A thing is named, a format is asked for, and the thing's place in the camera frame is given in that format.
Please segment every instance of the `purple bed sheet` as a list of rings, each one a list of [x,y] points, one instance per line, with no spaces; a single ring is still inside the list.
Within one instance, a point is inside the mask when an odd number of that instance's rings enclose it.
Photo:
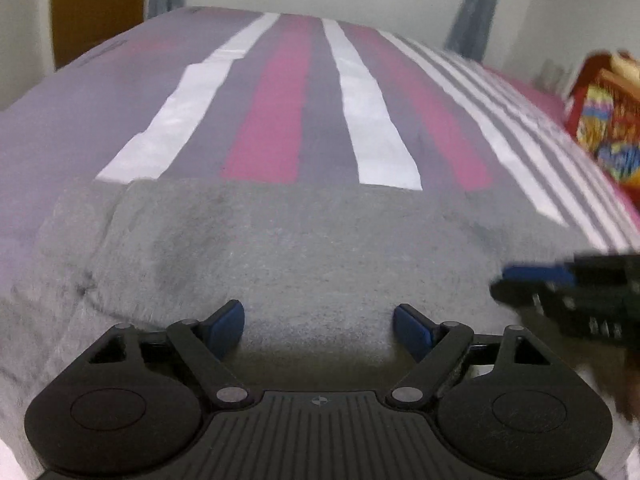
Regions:
[[[63,68],[0,115],[0,289],[76,178],[519,193],[599,251],[637,220],[558,124],[476,63],[371,28],[190,7]]]

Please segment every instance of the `brown door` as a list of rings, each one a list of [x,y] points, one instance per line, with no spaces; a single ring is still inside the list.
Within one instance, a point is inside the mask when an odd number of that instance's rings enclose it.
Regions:
[[[51,31],[60,68],[142,22],[144,0],[51,0]]]

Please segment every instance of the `ribbed black surface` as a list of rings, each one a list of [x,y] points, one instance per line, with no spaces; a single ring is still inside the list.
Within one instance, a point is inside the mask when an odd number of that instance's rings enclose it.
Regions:
[[[584,473],[574,480],[595,480]],[[63,480],[45,473],[42,480]],[[453,456],[417,413],[372,392],[267,392],[221,413],[187,453],[137,480],[495,480]]]

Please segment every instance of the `bed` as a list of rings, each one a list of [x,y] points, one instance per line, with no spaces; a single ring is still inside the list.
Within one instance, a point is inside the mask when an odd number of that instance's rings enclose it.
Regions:
[[[606,398],[600,471],[624,478],[620,352],[519,319],[487,283],[512,260],[636,250],[638,219],[556,120],[478,64],[348,23],[188,7],[46,78],[2,112],[0,139],[0,437],[29,477],[21,416],[79,349],[115,320],[158,328],[233,296],[259,328],[232,365],[280,387],[354,386],[354,361],[367,384],[401,375],[385,327],[403,301],[478,332],[524,322]],[[90,287],[67,303],[78,284],[52,278],[72,253],[84,277],[94,266],[90,326]],[[256,361],[270,351],[275,368]]]

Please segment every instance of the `pink stripe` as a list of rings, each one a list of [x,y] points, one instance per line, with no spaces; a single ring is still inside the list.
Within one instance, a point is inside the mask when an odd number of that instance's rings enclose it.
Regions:
[[[252,107],[226,158],[222,178],[281,183],[298,178],[311,18],[280,19],[287,24],[260,76]]]
[[[353,26],[354,33],[367,41],[385,67],[385,76],[404,93],[436,148],[449,163],[460,186],[466,191],[486,189],[492,178],[484,162],[463,135],[460,125],[442,99],[420,78],[414,64],[371,28]]]

